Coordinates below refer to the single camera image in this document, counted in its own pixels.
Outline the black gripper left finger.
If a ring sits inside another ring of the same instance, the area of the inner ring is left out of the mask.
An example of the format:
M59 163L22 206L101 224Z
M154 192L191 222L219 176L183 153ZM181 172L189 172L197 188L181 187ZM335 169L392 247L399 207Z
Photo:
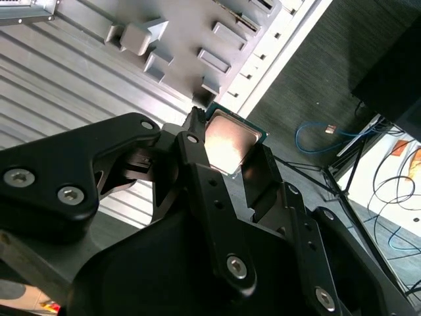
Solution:
M79 240L109 194L153 183L149 226L194 217L212 271L239 299L257 276L222 175L205 151L205 112L193 108L176 132L129 113L1 152L1 227L51 243Z

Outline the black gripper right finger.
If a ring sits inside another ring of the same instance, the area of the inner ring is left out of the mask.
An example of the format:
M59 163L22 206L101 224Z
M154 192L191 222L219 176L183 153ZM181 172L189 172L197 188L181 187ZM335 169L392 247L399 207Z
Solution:
M279 232L292 247L304 299L316 315L416 315L355 214L360 242L329 209L305 207L263 144L246 155L241 173L253 222Z

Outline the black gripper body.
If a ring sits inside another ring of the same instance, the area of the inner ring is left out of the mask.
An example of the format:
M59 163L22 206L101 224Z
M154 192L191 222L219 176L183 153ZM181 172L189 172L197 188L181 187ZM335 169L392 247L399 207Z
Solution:
M257 273L245 299L215 277L203 233L186 212L161 220L94 255L72 283L66 315L321 315L301 288L283 236L241 221Z

